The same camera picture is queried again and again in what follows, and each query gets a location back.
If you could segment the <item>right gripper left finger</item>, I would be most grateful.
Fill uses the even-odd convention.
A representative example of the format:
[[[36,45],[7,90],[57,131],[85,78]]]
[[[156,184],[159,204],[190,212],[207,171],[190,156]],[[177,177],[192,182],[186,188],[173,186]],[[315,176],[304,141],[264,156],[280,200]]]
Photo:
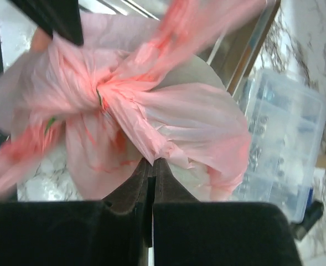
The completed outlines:
[[[147,265],[147,173],[98,201],[0,202],[0,265]]]

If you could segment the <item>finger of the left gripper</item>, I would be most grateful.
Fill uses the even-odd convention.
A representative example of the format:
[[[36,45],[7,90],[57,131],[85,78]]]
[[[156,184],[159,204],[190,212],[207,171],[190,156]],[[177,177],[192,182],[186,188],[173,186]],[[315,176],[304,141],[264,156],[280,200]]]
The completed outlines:
[[[49,36],[52,37],[57,33],[74,45],[84,44],[77,0],[11,0],[10,2]]]

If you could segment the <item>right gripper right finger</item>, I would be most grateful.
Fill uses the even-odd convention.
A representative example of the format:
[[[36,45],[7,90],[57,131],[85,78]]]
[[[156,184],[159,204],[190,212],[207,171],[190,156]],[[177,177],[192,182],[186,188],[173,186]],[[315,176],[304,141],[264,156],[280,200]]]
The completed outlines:
[[[200,202],[154,162],[155,265],[301,265],[287,219],[262,202]]]

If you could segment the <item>pink plastic grocery bag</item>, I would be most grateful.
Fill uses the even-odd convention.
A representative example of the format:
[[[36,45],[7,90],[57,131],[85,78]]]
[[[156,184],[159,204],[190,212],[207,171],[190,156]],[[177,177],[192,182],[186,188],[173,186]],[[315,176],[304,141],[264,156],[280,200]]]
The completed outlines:
[[[251,135],[244,114],[197,53],[265,1],[173,1],[160,21],[83,13],[84,45],[37,33],[0,78],[0,129],[18,182],[58,146],[84,199],[102,199],[141,159],[163,158],[202,201],[241,183]]]

